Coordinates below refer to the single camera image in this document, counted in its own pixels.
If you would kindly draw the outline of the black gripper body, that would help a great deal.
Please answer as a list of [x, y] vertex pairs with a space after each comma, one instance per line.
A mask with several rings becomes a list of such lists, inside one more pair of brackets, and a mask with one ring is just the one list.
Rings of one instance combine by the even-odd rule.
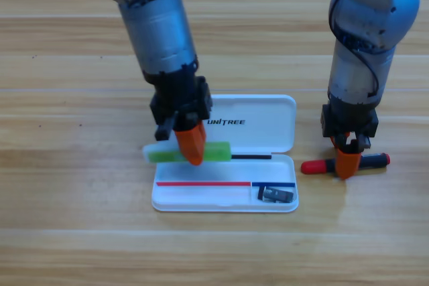
[[376, 104], [349, 104], [334, 96], [322, 106], [323, 137], [335, 137], [341, 151], [364, 151], [371, 147], [379, 124]]
[[150, 109], [156, 125], [157, 141], [169, 139], [172, 131], [187, 131], [210, 118], [212, 98], [206, 78], [197, 76], [199, 62], [183, 64], [173, 72], [143, 73], [154, 86]]

